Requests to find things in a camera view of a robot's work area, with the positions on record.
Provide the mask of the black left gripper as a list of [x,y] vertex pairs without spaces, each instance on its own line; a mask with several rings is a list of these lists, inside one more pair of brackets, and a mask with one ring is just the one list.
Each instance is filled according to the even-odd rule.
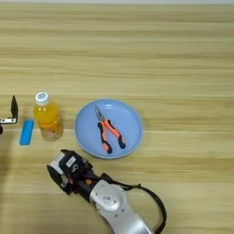
[[12,118],[0,119],[0,134],[3,133],[4,125],[16,124],[16,119],[18,118],[18,105],[15,95],[13,95],[11,101],[11,113],[12,113]]

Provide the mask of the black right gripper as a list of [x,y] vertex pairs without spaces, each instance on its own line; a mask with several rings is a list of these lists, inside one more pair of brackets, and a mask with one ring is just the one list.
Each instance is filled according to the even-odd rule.
[[[80,157],[75,151],[62,149],[65,156]],[[99,178],[94,174],[92,166],[80,166],[75,171],[63,166],[61,175],[54,167],[47,166],[51,179],[68,195],[74,193],[81,195],[87,201],[90,200],[90,193],[99,182]]]

